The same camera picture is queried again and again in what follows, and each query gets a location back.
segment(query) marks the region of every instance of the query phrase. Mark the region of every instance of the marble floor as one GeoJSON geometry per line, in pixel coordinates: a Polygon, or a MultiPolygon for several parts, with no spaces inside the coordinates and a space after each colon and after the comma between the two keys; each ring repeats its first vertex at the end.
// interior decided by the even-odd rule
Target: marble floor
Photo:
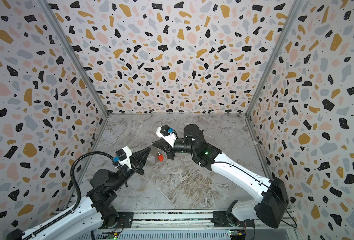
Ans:
{"type": "MultiPolygon", "coordinates": [[[[111,115],[96,151],[115,156],[128,146],[139,151],[158,140],[157,127],[167,124],[179,136],[188,124],[204,129],[205,140],[225,152],[240,165],[264,176],[246,121],[242,115],[111,115]]],[[[189,154],[177,153],[174,160],[156,161],[149,155],[145,174],[133,175],[128,187],[117,191],[113,206],[124,209],[226,209],[235,199],[252,197],[222,175],[195,164],[189,154]]],[[[111,161],[94,155],[80,184],[82,195],[90,189],[89,180],[100,168],[115,171],[111,161]]]]}

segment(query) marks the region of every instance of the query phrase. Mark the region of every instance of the terrazzo wall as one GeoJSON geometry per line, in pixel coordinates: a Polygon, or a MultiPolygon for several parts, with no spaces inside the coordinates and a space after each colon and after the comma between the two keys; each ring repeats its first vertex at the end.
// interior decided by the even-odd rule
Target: terrazzo wall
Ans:
{"type": "Polygon", "coordinates": [[[36,2],[0,1],[0,240],[62,209],[102,121],[36,2]]]}
{"type": "Polygon", "coordinates": [[[304,238],[354,240],[354,1],[304,1],[250,119],[304,238]]]}
{"type": "Polygon", "coordinates": [[[50,0],[109,112],[245,112],[292,0],[50,0]]]}

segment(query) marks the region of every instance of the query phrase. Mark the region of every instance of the terrazzo pattern wallpaper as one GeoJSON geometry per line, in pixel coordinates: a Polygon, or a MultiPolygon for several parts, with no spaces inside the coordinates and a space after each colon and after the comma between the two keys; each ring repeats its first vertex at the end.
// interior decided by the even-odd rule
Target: terrazzo pattern wallpaper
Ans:
{"type": "Polygon", "coordinates": [[[354,240],[354,1],[304,1],[250,119],[304,239],[354,240]]]}
{"type": "Polygon", "coordinates": [[[84,81],[35,1],[0,1],[0,240],[67,203],[102,130],[84,81]]]}
{"type": "Polygon", "coordinates": [[[292,0],[49,0],[109,112],[245,112],[292,0]]]}

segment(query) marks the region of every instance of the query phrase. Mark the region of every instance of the black mounting plate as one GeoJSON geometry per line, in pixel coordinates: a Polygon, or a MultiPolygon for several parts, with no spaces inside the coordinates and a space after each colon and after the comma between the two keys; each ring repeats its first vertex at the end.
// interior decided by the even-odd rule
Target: black mounting plate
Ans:
{"type": "Polygon", "coordinates": [[[119,225],[117,229],[131,228],[133,222],[133,215],[133,212],[118,212],[117,219],[119,225]]]}
{"type": "MultiPolygon", "coordinates": [[[[254,227],[254,220],[247,219],[245,222],[247,227],[254,227]]],[[[214,227],[234,227],[229,224],[225,211],[214,211],[212,223],[214,223],[214,227]]]]}

